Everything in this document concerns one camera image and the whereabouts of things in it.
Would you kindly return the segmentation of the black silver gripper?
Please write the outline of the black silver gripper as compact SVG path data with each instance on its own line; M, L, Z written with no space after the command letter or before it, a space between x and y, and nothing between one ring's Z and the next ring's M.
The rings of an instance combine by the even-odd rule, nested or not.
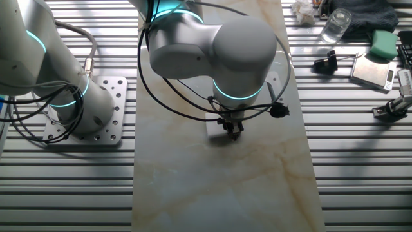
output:
M241 130L244 129L242 118L244 117L244 111L237 111L235 113L223 113L221 117L224 120L223 128L229 134L229 138L233 141L237 141L241 135Z

